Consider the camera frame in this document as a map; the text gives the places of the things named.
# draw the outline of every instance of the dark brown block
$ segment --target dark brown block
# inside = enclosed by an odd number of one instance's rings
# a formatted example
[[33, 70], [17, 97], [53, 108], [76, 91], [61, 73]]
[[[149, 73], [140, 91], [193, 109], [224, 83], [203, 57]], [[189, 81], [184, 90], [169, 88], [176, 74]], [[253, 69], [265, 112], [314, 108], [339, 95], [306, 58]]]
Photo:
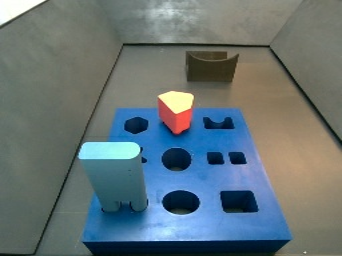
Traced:
[[227, 52], [187, 51], [187, 81], [231, 82], [237, 58], [227, 59]]

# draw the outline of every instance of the arch-shaped hole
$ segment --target arch-shaped hole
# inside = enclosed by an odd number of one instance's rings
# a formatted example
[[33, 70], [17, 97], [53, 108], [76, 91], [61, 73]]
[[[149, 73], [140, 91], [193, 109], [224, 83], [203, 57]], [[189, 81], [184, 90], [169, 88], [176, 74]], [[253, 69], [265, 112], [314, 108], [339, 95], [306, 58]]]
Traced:
[[231, 117], [225, 117], [223, 122], [216, 123], [208, 117], [203, 117], [203, 123], [205, 129], [233, 129], [233, 123]]
[[133, 117], [124, 122], [124, 130], [132, 134], [145, 131], [148, 128], [148, 121], [141, 117]]
[[183, 171], [191, 164], [191, 155], [183, 148], [171, 148], [164, 152], [161, 162], [168, 170]]
[[173, 214], [189, 214], [199, 207], [199, 198], [188, 191], [176, 190], [164, 196], [163, 206], [165, 210]]

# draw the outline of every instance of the gray wall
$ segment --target gray wall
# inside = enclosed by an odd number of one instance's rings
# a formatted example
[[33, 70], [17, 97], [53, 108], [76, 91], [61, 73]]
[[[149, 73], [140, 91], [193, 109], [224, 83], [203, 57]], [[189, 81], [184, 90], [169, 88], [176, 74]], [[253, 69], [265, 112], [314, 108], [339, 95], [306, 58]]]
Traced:
[[0, 253], [33, 253], [120, 48], [94, 0], [0, 29]]
[[100, 0], [125, 43], [269, 45], [302, 0]]
[[303, 1], [271, 48], [342, 139], [342, 2]]

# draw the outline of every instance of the circular hole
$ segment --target circular hole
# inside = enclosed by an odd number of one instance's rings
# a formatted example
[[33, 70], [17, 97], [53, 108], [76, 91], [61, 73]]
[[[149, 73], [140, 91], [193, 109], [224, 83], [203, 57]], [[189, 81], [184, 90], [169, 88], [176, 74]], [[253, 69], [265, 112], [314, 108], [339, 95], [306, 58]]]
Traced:
[[165, 210], [173, 214], [189, 214], [199, 207], [199, 199], [193, 193], [177, 190], [164, 196], [163, 206]]
[[124, 122], [124, 130], [132, 134], [145, 131], [148, 128], [148, 121], [141, 117], [133, 117]]
[[191, 155], [183, 148], [171, 148], [164, 152], [161, 162], [168, 170], [183, 171], [191, 164]]

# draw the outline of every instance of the gray floor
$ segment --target gray floor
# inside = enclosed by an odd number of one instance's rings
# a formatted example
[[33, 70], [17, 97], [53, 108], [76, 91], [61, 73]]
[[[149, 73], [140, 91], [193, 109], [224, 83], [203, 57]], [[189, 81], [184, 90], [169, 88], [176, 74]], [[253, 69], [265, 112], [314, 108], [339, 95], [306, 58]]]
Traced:
[[[187, 50], [240, 54], [235, 79], [185, 82]], [[342, 148], [268, 48], [124, 46], [88, 127], [104, 141], [117, 107], [156, 107], [169, 90], [191, 92], [195, 107], [239, 107], [253, 136], [294, 240], [276, 253], [342, 254]], [[38, 246], [38, 255], [89, 255], [80, 242], [92, 189], [73, 163]]]

